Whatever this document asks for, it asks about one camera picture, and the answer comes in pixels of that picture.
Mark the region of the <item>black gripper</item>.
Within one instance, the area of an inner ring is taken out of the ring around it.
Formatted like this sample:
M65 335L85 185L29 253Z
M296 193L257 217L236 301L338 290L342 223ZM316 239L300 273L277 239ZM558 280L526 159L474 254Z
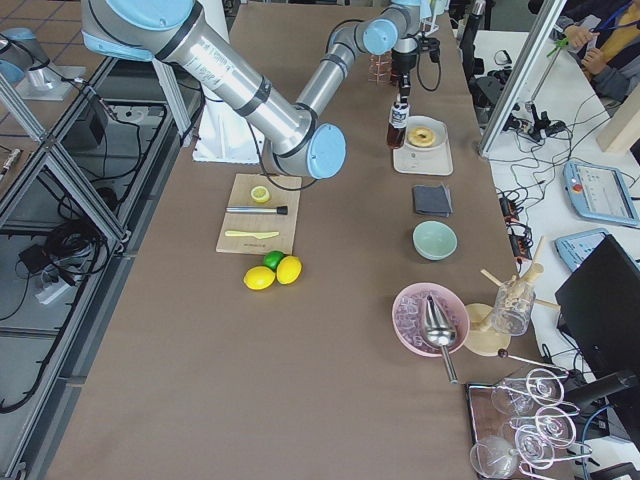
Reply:
M416 78L420 86L425 83L420 73L420 58L423 53L428 54L430 61L437 66L436 86L441 82L441 60L440 60L440 41L433 37L416 38L413 37L415 45L409 48L408 52L398 52L393 50L391 53L391 75L390 83L398 86L398 103L401 105L409 104L410 95L410 76L411 71L416 69Z

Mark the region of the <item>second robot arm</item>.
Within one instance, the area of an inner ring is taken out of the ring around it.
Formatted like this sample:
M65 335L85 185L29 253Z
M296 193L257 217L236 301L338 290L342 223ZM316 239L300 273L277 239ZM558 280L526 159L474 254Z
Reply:
M24 100L63 101L71 85L67 67L56 65L34 32L25 27L1 32L1 74Z

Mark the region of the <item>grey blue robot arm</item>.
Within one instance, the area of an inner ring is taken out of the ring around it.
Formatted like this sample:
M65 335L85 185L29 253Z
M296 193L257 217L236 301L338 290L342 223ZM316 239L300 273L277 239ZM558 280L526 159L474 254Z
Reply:
M359 55L405 53L409 40L436 30L427 1L394 1L382 13L337 30L295 103L289 103L206 20L198 1L84 1L85 46L116 58L175 63L211 90L271 143L285 175L326 179L346 158L335 125L319 122Z

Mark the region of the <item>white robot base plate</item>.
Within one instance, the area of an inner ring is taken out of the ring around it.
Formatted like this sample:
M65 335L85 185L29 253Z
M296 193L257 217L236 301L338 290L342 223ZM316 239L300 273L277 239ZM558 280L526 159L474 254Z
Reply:
M193 151L196 162L216 162L253 165L258 163L264 135L251 129L245 119L237 115L212 90L202 84L205 106Z

